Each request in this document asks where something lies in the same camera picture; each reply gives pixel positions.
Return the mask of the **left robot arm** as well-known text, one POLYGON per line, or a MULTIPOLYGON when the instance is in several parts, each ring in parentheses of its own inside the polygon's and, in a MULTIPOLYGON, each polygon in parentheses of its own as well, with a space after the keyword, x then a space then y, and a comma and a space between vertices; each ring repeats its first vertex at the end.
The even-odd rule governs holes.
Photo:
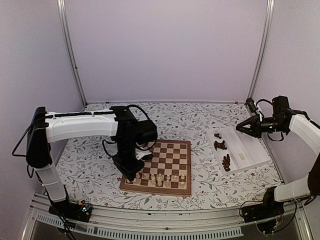
POLYGON ((38 107, 31 123, 12 150, 12 156, 25 158, 39 176, 55 209, 63 216, 74 213, 68 193, 53 163, 51 144, 60 141, 110 138, 117 152, 111 155, 116 168, 133 181, 144 167, 142 158, 151 154, 158 139, 155 123, 149 116, 138 120, 131 112, 133 105, 112 106, 98 111, 49 112, 38 107))

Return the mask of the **light bishop piece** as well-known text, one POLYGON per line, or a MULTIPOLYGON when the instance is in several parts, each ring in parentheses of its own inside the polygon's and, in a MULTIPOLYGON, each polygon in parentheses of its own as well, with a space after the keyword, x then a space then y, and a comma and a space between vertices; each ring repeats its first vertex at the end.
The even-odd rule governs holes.
POLYGON ((171 186, 171 183, 170 181, 167 179, 165 182, 164 182, 164 187, 165 188, 169 188, 171 186))

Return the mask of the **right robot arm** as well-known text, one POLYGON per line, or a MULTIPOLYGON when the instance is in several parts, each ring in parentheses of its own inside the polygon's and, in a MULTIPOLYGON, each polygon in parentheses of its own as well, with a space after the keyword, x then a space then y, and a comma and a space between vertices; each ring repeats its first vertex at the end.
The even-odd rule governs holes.
POLYGON ((265 99, 245 101, 251 117, 236 126, 236 130, 254 138, 280 133, 278 141, 267 144, 275 157, 284 163, 277 165, 284 173, 285 183, 266 190, 258 213, 269 218, 278 210, 278 203, 293 200, 311 202, 320 194, 320 126, 303 110, 292 109, 286 96, 276 96, 269 104, 272 115, 264 116, 259 107, 265 99))

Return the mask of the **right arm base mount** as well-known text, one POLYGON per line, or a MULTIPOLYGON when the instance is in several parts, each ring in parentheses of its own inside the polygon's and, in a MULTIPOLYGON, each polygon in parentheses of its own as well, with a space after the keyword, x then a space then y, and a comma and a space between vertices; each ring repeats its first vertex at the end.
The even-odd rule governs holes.
POLYGON ((273 218, 257 224, 257 228, 262 234, 273 234, 279 225, 279 221, 275 217, 281 216, 285 212, 284 203, 263 203, 262 201, 256 201, 256 203, 247 206, 242 204, 239 208, 239 215, 244 219, 245 223, 273 218))

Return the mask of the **light queen piece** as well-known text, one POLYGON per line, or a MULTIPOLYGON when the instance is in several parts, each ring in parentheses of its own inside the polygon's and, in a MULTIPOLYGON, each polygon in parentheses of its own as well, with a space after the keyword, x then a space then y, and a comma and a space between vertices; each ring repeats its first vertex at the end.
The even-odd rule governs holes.
POLYGON ((151 175, 151 184, 154 186, 156 184, 156 177, 151 175))

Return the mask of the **white plastic tray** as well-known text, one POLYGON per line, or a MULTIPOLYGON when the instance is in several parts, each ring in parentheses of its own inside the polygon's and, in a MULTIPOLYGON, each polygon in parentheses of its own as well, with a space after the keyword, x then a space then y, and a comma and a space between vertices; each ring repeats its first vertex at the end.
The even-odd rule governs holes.
POLYGON ((224 176, 247 171, 256 167, 270 164, 272 162, 271 157, 257 138, 241 133, 234 127, 208 130, 206 132, 206 137, 211 146, 220 171, 224 176), (230 173, 226 173, 223 170, 220 160, 218 159, 218 154, 215 153, 213 149, 213 141, 215 139, 214 133, 220 133, 222 139, 226 141, 228 148, 227 151, 231 155, 232 162, 230 173), (241 160, 239 157, 240 153, 245 156, 245 160, 241 160))

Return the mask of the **light king piece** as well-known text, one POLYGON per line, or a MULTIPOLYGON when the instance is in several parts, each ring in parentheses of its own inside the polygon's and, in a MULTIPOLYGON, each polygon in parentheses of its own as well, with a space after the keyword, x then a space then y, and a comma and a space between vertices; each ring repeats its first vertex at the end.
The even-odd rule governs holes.
POLYGON ((163 185, 163 183, 162 183, 162 178, 160 177, 160 178, 157 178, 157 180, 156 180, 156 185, 158 186, 158 187, 161 187, 162 185, 163 185))

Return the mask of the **light piece among dark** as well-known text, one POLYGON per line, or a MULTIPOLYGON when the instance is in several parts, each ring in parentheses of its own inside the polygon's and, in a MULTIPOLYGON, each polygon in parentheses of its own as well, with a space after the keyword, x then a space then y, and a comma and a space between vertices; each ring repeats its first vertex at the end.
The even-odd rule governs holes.
POLYGON ((185 185, 186 185, 186 183, 184 181, 179 182, 179 188, 180 189, 184 189, 185 185))

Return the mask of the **wooden chess board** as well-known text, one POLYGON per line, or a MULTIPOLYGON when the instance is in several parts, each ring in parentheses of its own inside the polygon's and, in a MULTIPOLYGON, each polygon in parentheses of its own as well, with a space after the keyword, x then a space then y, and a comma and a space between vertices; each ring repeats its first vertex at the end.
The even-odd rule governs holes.
POLYGON ((144 168, 136 178, 127 183, 123 176, 120 182, 120 190, 132 193, 154 194, 160 196, 190 197, 192 193, 191 175, 191 142, 188 140, 158 140, 153 147, 153 158, 144 161, 144 168), (157 176, 162 174, 162 186, 157 186, 157 176), (155 185, 151 184, 151 175, 155 176, 155 185), (170 175, 170 187, 164 187, 164 182, 170 175), (178 176, 178 181, 172 181, 172 176, 178 176), (179 182, 185 182, 183 189, 179 188, 179 182))

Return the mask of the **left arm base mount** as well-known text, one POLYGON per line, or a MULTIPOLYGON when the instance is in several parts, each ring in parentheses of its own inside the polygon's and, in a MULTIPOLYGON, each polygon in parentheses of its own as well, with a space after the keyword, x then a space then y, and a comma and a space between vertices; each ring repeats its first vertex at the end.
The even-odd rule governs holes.
POLYGON ((51 199, 49 201, 50 207, 48 212, 50 214, 85 223, 88 223, 91 218, 93 205, 85 200, 78 203, 70 202, 69 199, 59 202, 53 202, 51 199))

